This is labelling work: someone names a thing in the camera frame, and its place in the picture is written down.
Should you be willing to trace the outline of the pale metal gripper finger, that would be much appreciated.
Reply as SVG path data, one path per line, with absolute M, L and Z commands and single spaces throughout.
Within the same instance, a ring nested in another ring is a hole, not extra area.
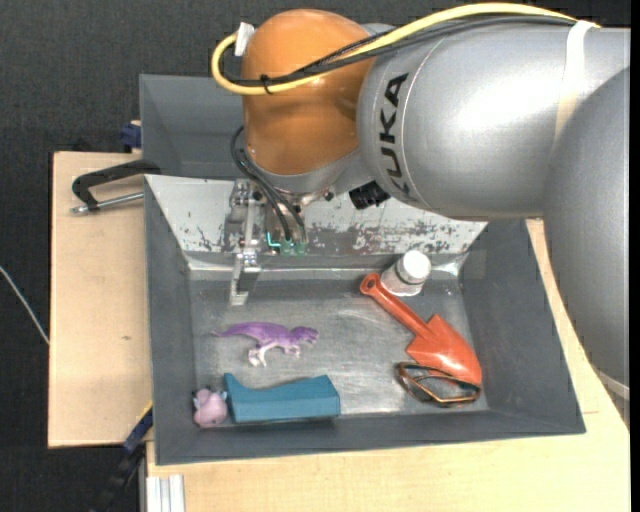
M 244 254 L 236 254 L 232 268 L 229 301 L 232 306 L 241 306 L 247 302 L 247 267 Z
M 262 272 L 256 254 L 243 254 L 240 268 L 240 292 L 249 294 L 255 288 L 257 280 Z

